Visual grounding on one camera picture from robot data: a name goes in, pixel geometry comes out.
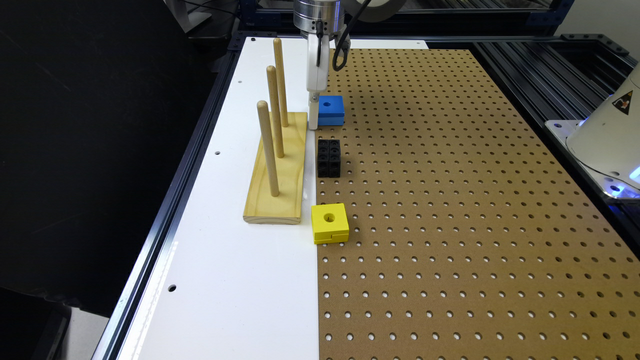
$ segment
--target black cable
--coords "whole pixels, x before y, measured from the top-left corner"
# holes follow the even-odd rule
[[[239,17],[236,13],[234,13],[234,12],[231,12],[231,11],[228,11],[228,10],[224,10],[224,9],[214,8],[214,7],[211,7],[211,6],[205,6],[205,5],[204,5],[204,4],[206,4],[206,3],[208,3],[208,2],[211,2],[211,1],[207,1],[207,2],[202,3],[202,4],[194,3],[194,2],[191,2],[191,1],[187,1],[187,0],[180,0],[180,1],[182,1],[182,2],[184,2],[184,3],[187,3],[187,4],[195,5],[195,6],[197,6],[197,7],[203,7],[203,8],[205,8],[205,9],[216,10],[216,11],[220,11],[220,12],[223,12],[223,13],[231,14],[231,15],[233,15],[233,16],[235,16],[235,17],[237,17],[238,19],[240,19],[240,17]]]
[[[333,63],[332,63],[333,70],[340,71],[342,70],[343,67],[345,67],[345,65],[347,65],[347,52],[346,51],[344,52],[344,57],[342,58],[342,64],[340,64],[339,66],[337,65],[338,54],[340,53],[340,50],[342,49],[342,45],[344,45],[344,42],[347,39],[347,35],[349,35],[349,33],[351,32],[351,29],[353,29],[356,22],[358,21],[358,18],[360,17],[362,12],[367,8],[370,2],[371,0],[364,0],[364,2],[362,3],[362,6],[360,7],[360,10],[358,10],[358,12],[351,19],[351,21],[349,21],[349,24],[347,25],[347,29],[342,33],[342,36],[340,36],[340,40],[338,40],[338,43],[336,44],[336,51],[333,53]]]

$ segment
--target wooden peg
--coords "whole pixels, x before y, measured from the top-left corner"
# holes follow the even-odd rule
[[[278,189],[278,173],[276,171],[276,158],[273,156],[273,138],[271,137],[271,121],[269,121],[269,106],[263,100],[258,101],[258,119],[260,120],[260,132],[262,133],[262,146],[269,175],[269,187],[271,196],[280,195]]]
[[[282,40],[273,39],[273,51],[276,55],[276,72],[278,75],[278,98],[280,99],[280,120],[282,126],[289,126],[289,115],[287,112],[287,91],[284,82],[284,58],[282,57]]]
[[[276,68],[271,65],[267,67],[267,81],[269,82],[269,101],[271,102],[276,156],[282,158],[284,157],[284,145],[282,142],[282,126],[280,125],[280,106],[278,104],[278,80]]]

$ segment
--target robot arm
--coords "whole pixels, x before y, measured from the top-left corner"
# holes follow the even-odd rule
[[[329,77],[329,43],[335,40],[344,62],[350,48],[348,32],[354,20],[382,21],[395,14],[405,0],[375,0],[375,6],[367,7],[371,0],[360,4],[357,0],[295,0],[293,23],[307,39],[307,91],[309,91],[309,129],[318,128],[318,101],[320,93],[327,90]],[[344,25],[344,8],[355,14],[349,26]],[[344,36],[342,44],[338,39]]]

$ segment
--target blue block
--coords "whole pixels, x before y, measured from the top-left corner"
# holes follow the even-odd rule
[[[319,101],[318,126],[344,125],[342,96],[320,96]]]

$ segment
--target pegboard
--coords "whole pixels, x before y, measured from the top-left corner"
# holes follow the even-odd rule
[[[640,266],[463,50],[352,50],[320,359],[640,359]]]

